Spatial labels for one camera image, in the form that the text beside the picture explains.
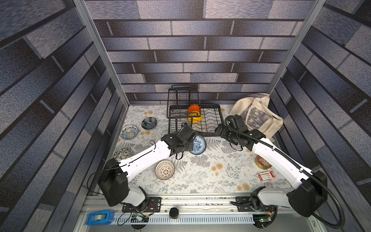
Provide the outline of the blue floral ceramic bowl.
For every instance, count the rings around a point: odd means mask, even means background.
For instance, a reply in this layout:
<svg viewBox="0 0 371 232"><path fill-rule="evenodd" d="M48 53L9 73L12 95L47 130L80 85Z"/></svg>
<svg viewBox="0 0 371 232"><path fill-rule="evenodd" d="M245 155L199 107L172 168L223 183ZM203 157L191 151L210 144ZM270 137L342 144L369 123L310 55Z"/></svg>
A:
<svg viewBox="0 0 371 232"><path fill-rule="evenodd" d="M201 155L205 152L206 148L206 140L202 136L197 135L193 141L193 150L190 153L193 155Z"/></svg>

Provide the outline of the white lattice pattern bowl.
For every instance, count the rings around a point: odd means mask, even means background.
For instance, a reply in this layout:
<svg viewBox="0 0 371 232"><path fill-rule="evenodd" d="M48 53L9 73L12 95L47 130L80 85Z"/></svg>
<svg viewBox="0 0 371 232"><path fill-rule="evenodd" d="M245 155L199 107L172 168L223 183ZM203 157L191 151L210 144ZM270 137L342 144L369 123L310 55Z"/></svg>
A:
<svg viewBox="0 0 371 232"><path fill-rule="evenodd" d="M175 166L169 160L159 162L155 168L156 177L160 180L168 180L175 173Z"/></svg>

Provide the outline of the yellow plastic bowl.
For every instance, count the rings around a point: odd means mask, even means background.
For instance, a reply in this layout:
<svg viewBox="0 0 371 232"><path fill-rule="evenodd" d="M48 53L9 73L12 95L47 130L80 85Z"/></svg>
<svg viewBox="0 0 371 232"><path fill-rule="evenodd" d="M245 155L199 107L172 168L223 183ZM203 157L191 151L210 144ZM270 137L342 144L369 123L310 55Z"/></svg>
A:
<svg viewBox="0 0 371 232"><path fill-rule="evenodd" d="M188 121L191 122L191 123L199 123L202 121L203 119L203 116L199 113L199 112L191 112L189 115L188 115Z"/></svg>

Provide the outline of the black wire dish rack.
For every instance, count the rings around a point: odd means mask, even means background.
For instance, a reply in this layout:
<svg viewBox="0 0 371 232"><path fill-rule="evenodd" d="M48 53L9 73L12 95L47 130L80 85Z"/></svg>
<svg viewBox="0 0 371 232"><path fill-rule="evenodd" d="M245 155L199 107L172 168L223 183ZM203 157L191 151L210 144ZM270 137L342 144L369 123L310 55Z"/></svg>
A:
<svg viewBox="0 0 371 232"><path fill-rule="evenodd" d="M193 85L172 85L167 95L168 132L180 131L188 125L203 137L216 136L216 129L224 124L218 104L202 103Z"/></svg>

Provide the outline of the orange plastic bowl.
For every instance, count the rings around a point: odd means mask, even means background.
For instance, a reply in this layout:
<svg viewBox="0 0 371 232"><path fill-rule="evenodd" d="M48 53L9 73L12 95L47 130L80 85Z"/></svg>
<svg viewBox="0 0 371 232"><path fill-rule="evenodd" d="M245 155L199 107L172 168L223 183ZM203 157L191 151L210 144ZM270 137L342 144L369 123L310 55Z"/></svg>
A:
<svg viewBox="0 0 371 232"><path fill-rule="evenodd" d="M188 113L197 113L197 114L200 115L201 112L202 112L202 110L201 110L201 108L200 108L199 105L197 105L197 104L193 104L193 105L191 105L191 106L188 108L187 112L188 112Z"/></svg>

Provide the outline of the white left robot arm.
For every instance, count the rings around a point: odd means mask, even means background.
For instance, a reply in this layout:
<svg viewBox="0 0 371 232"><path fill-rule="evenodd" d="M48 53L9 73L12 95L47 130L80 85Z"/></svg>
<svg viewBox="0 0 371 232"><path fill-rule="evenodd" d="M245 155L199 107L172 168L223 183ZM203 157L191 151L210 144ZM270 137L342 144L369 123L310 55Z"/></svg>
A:
<svg viewBox="0 0 371 232"><path fill-rule="evenodd" d="M118 204L143 206L148 200L142 188L130 188L129 183L143 170L172 155L193 150L197 133L188 125L180 131L161 137L150 148L130 157L116 161L110 159L100 171L98 186L110 207Z"/></svg>

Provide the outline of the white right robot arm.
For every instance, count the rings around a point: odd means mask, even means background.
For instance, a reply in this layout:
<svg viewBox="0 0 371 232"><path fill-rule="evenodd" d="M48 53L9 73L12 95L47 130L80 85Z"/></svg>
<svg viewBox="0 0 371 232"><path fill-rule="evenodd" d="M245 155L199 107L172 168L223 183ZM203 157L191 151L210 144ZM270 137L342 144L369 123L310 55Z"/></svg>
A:
<svg viewBox="0 0 371 232"><path fill-rule="evenodd" d="M343 207L327 187L327 177L321 171L313 172L296 162L259 130L249 130L239 115L228 116L223 124L218 125L215 134L230 144L247 148L262 157L290 183L289 188L259 187L251 193L249 200L240 203L241 206L255 211L263 210L266 206L288 207L303 217L313 216L330 228L343 228ZM327 199L334 202L338 212L336 223L328 222L315 213Z"/></svg>

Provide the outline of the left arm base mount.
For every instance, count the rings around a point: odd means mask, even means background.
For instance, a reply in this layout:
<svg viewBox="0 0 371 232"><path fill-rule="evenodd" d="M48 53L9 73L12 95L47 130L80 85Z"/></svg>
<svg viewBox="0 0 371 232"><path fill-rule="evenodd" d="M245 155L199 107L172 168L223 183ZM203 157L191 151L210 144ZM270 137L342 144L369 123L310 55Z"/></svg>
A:
<svg viewBox="0 0 371 232"><path fill-rule="evenodd" d="M123 213L159 213L161 210L161 197L149 197L148 200L145 200L139 206L133 206L131 204L123 204L122 212Z"/></svg>

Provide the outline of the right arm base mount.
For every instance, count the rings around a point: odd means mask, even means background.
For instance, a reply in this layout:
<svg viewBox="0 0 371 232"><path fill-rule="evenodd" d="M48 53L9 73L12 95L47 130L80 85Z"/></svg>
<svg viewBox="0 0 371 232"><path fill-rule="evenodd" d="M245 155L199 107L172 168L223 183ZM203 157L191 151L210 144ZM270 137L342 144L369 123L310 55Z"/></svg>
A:
<svg viewBox="0 0 371 232"><path fill-rule="evenodd" d="M264 205L257 197L236 197L236 201L230 202L236 206L239 212L268 212L276 210L276 206Z"/></svg>

